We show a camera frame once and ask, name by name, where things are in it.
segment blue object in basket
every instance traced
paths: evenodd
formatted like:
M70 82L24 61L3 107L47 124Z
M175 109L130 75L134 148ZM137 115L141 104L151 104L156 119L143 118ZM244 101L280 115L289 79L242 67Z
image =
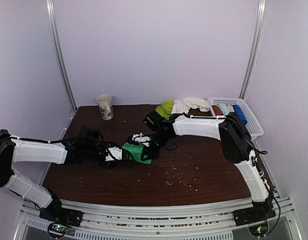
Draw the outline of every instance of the blue object in basket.
M239 105L233 105L233 108L234 108L235 112L238 114L239 118L242 120L243 124L246 125L247 119L246 119L242 109L240 109Z

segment dark brown tabletop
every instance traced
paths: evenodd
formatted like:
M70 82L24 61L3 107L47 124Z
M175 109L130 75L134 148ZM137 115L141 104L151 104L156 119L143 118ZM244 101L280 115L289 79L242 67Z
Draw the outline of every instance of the dark brown tabletop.
M76 136L82 125L95 126L105 141L122 146L132 134L151 133L143 118L155 108L117 105L114 118L104 121L98 107L80 107L65 138ZM103 168L92 161L82 167L52 164L44 186L61 199L117 206L178 206L250 197L238 169L223 157L218 140L181 136L175 142L177 150L162 148L160 158L149 165L136 162L132 168Z

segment green cloth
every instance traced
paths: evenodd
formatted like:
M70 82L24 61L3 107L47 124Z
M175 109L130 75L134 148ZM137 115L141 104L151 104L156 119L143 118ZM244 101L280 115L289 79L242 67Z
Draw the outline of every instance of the green cloth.
M125 143L123 145L123 149L128 150L133 156L136 162L142 163L142 164L151 164L152 163L152 159L146 160L146 161L141 161L140 158L142 156L142 152L143 152L143 148L144 145L142 143L140 143L139 145L134 145L134 144L130 144L130 143Z

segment green bowl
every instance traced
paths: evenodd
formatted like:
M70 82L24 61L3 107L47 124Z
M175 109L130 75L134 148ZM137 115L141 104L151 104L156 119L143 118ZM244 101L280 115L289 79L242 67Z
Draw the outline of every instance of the green bowl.
M174 100L165 101L163 102L162 106L165 113L171 114L174 106Z

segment green plate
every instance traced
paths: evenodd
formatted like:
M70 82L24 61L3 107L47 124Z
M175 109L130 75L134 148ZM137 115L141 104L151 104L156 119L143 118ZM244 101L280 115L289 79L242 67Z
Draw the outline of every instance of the green plate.
M159 113L159 115L161 115L162 117L164 118L169 118L171 116L171 114L168 114L168 113L165 113L164 111L164 108L162 105L159 105L157 108L156 108L156 112Z

